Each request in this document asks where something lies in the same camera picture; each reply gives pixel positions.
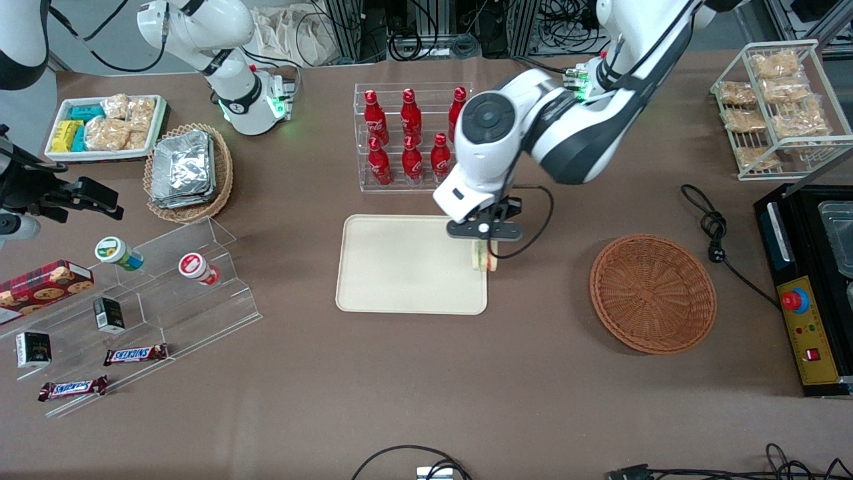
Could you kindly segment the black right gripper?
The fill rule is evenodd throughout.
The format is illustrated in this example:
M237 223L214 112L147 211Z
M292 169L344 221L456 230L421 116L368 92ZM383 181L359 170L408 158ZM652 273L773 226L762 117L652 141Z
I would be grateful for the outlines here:
M92 211L122 221L124 209L119 194L91 177L79 177L70 183L60 177L68 166L45 163L16 146L8 137L9 127L1 127L1 201L2 209L20 215L46 216L52 221L67 221L67 210Z

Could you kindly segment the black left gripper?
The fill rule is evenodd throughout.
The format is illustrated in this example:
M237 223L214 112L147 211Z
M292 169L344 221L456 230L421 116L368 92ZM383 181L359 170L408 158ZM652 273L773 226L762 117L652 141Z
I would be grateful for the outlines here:
M482 241L488 241L488 260L498 261L499 242L518 242L523 229L510 221L523 211L520 197L504 197L498 203L467 215L463 221L448 221L446 233L451 238L467 238L473 241L473 255L482 252Z

